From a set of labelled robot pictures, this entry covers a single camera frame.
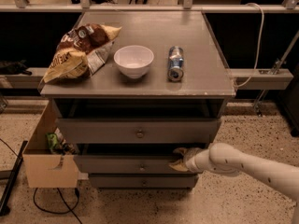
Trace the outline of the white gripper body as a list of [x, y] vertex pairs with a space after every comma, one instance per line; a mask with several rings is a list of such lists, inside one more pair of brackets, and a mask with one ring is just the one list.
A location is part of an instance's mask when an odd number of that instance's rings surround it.
[[199, 168], [195, 163], [195, 157], [202, 151], [201, 148], [188, 148], [184, 154], [183, 163], [186, 168], [193, 173], [203, 173], [204, 170]]

